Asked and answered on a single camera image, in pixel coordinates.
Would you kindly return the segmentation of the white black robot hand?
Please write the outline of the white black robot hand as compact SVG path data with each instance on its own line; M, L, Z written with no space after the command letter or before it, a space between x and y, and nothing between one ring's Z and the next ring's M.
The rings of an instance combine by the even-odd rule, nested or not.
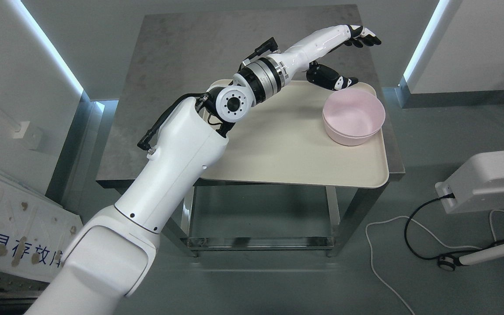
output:
M315 31L284 52L270 54L282 69L284 81L290 83L297 73L306 73L308 82L331 91L339 91L358 83L358 78L346 77L318 62L340 46L357 48L378 46L380 38L369 28L357 24L339 24Z

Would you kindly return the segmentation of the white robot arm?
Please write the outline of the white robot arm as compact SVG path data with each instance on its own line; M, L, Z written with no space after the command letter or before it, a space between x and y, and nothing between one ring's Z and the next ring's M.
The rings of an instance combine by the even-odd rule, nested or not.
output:
M160 232L196 180L223 155L228 132L296 73L291 49L270 38L232 83L180 96L138 142L148 162L113 205L100 210L63 253L62 270L28 315L112 315L150 271Z

